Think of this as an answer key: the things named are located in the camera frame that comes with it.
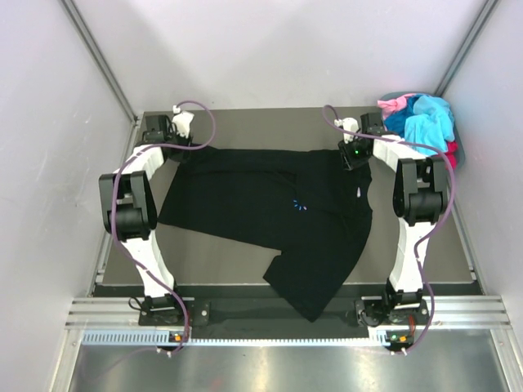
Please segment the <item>black t shirt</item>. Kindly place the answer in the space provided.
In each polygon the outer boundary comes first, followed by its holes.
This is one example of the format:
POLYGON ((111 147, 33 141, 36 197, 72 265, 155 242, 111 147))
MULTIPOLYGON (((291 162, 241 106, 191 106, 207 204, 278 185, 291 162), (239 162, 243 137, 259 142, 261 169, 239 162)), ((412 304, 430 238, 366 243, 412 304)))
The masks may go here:
POLYGON ((216 149, 180 164, 159 221, 278 251, 263 278, 315 321, 355 268, 373 212, 368 165, 336 150, 216 149))

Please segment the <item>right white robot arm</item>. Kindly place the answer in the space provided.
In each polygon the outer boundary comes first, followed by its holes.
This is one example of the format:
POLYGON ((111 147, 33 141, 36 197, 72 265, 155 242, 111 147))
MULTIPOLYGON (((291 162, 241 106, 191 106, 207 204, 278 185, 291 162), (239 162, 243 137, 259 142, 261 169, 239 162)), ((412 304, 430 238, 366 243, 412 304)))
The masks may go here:
POLYGON ((353 171, 376 158, 395 173, 392 206, 399 221, 395 264, 380 300, 355 303, 358 321, 368 327, 425 321, 422 266, 427 235, 448 207, 445 161, 421 154, 385 131, 379 114, 364 114, 360 120, 336 118, 334 124, 343 132, 338 148, 345 169, 353 171))

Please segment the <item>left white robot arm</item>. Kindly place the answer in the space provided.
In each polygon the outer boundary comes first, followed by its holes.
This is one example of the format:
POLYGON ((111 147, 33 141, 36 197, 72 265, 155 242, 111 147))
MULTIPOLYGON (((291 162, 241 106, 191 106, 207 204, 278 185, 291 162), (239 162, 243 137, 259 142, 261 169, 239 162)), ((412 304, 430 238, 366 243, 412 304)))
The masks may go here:
POLYGON ((182 326, 186 321, 187 308, 156 238, 158 213, 150 180, 168 159, 188 158, 193 119, 188 111, 147 116, 142 138, 123 166, 99 178, 105 230, 116 238, 143 282, 144 299, 129 300, 140 312, 141 326, 182 326))

